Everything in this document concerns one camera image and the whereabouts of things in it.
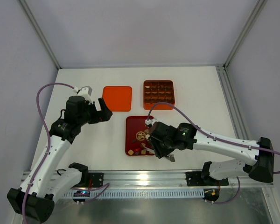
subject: wall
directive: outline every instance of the wall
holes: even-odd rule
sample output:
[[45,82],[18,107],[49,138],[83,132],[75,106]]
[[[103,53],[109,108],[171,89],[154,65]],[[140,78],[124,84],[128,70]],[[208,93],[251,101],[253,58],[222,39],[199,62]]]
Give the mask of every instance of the wall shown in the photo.
[[[36,93],[57,69],[16,0],[0,0],[0,224],[10,223],[8,190],[32,162],[41,131]],[[44,111],[51,90],[41,97]]]
[[[280,151],[280,0],[266,3],[228,71],[252,137],[268,137]],[[280,193],[280,175],[274,184]]]
[[61,67],[223,64],[257,0],[26,0]]

